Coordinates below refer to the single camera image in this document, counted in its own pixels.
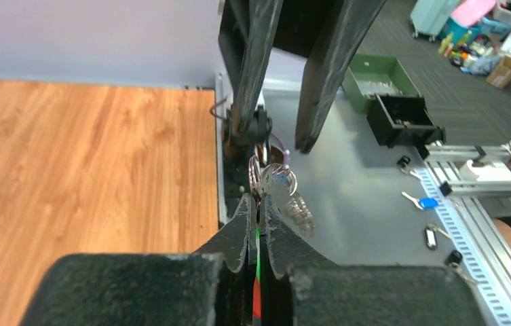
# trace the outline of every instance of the green tray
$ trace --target green tray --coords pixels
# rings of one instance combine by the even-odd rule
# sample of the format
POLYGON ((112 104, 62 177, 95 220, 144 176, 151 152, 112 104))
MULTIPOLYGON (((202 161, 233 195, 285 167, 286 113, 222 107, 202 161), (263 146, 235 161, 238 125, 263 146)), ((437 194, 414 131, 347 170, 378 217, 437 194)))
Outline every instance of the green tray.
POLYGON ((356 54, 341 84, 353 110, 367 114, 376 95, 421 96, 394 56, 356 54))

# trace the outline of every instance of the red object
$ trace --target red object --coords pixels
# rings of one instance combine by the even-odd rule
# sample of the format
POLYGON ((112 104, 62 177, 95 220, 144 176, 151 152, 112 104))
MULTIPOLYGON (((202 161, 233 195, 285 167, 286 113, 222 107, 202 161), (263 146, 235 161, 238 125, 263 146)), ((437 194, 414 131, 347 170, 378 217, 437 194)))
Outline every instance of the red object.
POLYGON ((253 283, 253 316, 261 319, 261 286, 257 278, 253 283))

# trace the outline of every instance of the cardboard box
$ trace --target cardboard box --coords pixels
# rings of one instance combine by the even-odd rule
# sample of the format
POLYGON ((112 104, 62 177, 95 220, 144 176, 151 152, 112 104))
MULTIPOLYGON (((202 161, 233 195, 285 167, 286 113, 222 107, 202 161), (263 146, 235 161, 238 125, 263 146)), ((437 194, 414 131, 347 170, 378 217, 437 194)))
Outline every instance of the cardboard box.
POLYGON ((511 82, 511 56, 501 58, 495 70, 487 76, 487 82, 499 89, 511 82))

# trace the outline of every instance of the wood grain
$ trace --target wood grain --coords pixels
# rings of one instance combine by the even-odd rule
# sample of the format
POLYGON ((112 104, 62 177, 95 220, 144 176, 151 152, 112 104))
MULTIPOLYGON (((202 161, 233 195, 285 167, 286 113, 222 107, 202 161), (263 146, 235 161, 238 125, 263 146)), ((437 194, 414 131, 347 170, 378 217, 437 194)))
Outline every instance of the wood grain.
POLYGON ((0 80, 0 325, 76 252, 190 252, 217 231, 213 91, 0 80))

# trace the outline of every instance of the black bin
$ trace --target black bin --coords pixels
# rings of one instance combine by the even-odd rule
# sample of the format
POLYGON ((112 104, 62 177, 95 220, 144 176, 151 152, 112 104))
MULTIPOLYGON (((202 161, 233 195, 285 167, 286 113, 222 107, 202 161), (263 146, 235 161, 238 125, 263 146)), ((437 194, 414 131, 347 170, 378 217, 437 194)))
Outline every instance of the black bin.
POLYGON ((433 124, 423 97, 377 95, 367 122, 380 146, 445 142, 445 128, 433 124))

